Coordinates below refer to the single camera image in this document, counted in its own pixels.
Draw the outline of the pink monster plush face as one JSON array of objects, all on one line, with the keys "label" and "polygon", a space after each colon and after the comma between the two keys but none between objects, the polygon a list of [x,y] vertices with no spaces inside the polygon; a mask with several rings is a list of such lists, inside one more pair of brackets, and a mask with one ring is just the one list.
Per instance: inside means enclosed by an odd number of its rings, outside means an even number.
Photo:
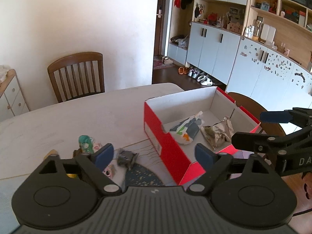
[{"label": "pink monster plush face", "polygon": [[110,164],[105,168],[104,171],[102,171],[107,177],[109,177],[110,179],[112,178],[112,167],[111,167],[111,162]]}]

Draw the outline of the dark plastic bag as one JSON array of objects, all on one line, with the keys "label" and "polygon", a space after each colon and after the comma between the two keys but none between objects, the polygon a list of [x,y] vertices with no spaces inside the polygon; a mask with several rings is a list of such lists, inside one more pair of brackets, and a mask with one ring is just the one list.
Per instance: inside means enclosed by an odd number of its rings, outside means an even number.
[{"label": "dark plastic bag", "polygon": [[138,153],[133,153],[132,151],[127,151],[121,148],[118,151],[117,164],[118,166],[124,166],[130,171],[133,168],[138,156]]}]

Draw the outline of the brown scrunchie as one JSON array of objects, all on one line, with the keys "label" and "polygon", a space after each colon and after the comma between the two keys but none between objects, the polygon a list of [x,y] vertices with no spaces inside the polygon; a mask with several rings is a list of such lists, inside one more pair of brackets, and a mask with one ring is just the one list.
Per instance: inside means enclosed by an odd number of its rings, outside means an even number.
[{"label": "brown scrunchie", "polygon": [[84,151],[81,148],[79,148],[79,149],[73,151],[73,157],[76,157],[77,155],[80,155],[83,153],[84,153]]}]

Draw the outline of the yellow rectangular box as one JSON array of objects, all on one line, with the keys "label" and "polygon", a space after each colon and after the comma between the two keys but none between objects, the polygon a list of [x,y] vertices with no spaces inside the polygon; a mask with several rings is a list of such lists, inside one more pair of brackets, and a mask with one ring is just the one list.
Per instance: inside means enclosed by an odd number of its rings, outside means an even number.
[{"label": "yellow rectangular box", "polygon": [[68,176],[69,178],[72,178],[72,179],[79,179],[79,177],[78,177],[77,174],[69,174],[69,173],[67,173],[67,176]]}]

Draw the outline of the crumpled camouflage pouch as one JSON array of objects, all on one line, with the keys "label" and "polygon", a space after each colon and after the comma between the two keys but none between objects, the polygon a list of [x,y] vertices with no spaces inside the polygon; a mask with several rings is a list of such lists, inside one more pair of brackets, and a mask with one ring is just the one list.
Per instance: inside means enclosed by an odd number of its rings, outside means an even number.
[{"label": "crumpled camouflage pouch", "polygon": [[200,131],[213,150],[219,149],[225,142],[230,143],[234,135],[234,128],[228,116],[212,126],[203,126]]}]

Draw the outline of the white printed tissue pack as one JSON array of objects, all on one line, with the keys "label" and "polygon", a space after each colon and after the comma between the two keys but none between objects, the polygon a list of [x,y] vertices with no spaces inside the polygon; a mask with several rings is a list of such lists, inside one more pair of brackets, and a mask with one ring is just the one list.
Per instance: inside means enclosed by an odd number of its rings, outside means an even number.
[{"label": "white printed tissue pack", "polygon": [[188,145],[194,141],[204,123],[203,112],[200,111],[170,128],[169,133],[178,144]]}]

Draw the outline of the brown wooden chair right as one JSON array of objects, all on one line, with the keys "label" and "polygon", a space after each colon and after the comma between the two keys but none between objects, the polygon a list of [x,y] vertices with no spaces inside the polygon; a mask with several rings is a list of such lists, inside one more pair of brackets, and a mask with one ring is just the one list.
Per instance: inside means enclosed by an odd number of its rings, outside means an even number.
[{"label": "brown wooden chair right", "polygon": [[[258,121],[260,120],[260,114],[266,111],[264,107],[245,95],[236,92],[229,92],[228,95],[235,100],[238,107],[244,107],[249,113],[257,118]],[[268,134],[280,137],[285,136],[285,132],[280,124],[261,122],[260,127],[260,131],[258,132],[259,134]]]}]

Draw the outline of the brown wooden chair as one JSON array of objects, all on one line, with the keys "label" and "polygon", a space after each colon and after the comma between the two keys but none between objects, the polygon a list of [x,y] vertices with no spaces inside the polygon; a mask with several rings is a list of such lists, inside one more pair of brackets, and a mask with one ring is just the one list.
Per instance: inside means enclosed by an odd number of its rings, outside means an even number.
[{"label": "brown wooden chair", "polygon": [[[264,107],[245,95],[236,92],[229,92],[228,95],[235,100],[238,107],[244,107],[249,113],[257,118],[258,121],[260,120],[260,114],[266,111]],[[261,122],[260,127],[260,131],[258,132],[259,134],[268,134],[280,137],[285,136],[285,132],[280,124]]]},{"label": "brown wooden chair", "polygon": [[59,103],[105,92],[103,55],[99,52],[60,58],[47,71]]}]

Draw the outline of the red cardboard shoe box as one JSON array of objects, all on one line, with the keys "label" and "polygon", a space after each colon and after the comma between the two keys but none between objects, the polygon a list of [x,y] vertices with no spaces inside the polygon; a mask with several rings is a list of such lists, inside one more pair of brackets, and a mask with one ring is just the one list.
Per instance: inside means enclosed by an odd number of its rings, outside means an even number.
[{"label": "red cardboard shoe box", "polygon": [[235,154],[225,141],[210,144],[202,130],[228,118],[232,132],[258,130],[260,122],[218,87],[207,87],[151,98],[144,103],[144,130],[171,177],[183,185],[205,171],[195,158],[195,146],[214,153]]}]

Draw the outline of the wooden cork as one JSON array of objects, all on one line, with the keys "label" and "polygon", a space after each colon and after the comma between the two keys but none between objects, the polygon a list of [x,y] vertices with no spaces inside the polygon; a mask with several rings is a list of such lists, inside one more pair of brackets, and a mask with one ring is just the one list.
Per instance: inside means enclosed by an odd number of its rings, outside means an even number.
[{"label": "wooden cork", "polygon": [[47,155],[45,155],[45,157],[43,158],[44,160],[47,159],[49,156],[58,156],[59,153],[56,150],[51,150],[47,153]]}]

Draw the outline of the brown wooden chair far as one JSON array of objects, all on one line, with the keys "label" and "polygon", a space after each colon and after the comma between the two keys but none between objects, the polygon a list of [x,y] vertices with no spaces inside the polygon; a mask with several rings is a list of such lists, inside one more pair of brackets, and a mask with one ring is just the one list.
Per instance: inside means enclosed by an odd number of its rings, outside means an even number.
[{"label": "brown wooden chair far", "polygon": [[59,103],[105,92],[103,55],[99,52],[60,58],[47,71]]}]

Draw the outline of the red patterned doormat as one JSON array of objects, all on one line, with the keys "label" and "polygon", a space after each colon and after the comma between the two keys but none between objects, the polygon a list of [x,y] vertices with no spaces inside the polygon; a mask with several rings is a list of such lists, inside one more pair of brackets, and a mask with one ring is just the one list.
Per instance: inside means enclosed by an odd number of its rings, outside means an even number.
[{"label": "red patterned doormat", "polygon": [[153,58],[153,70],[171,68],[174,62],[166,56],[156,56]]}]

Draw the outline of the white drawer sideboard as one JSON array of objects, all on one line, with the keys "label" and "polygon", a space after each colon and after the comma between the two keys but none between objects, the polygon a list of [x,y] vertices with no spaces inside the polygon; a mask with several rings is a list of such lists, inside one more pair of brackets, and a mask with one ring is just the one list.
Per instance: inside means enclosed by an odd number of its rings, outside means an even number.
[{"label": "white drawer sideboard", "polygon": [[0,121],[5,121],[30,111],[14,69],[8,70],[6,79],[1,83],[0,104]]}]

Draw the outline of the dark wooden door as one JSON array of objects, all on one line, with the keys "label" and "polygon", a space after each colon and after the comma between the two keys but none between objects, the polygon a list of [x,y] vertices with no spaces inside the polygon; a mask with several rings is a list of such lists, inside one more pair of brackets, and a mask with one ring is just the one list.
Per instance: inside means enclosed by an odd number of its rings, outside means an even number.
[{"label": "dark wooden door", "polygon": [[155,38],[154,38],[154,54],[153,54],[154,56],[158,56],[161,54],[165,6],[166,0],[158,0],[156,24],[155,24]]}]

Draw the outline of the light blue wall cabinet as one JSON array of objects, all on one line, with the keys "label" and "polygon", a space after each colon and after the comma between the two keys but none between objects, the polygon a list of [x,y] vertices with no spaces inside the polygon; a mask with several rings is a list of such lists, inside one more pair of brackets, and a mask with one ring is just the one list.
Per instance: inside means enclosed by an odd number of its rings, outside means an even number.
[{"label": "light blue wall cabinet", "polygon": [[267,110],[311,108],[311,33],[279,13],[285,0],[174,0],[170,35],[192,65]]}]

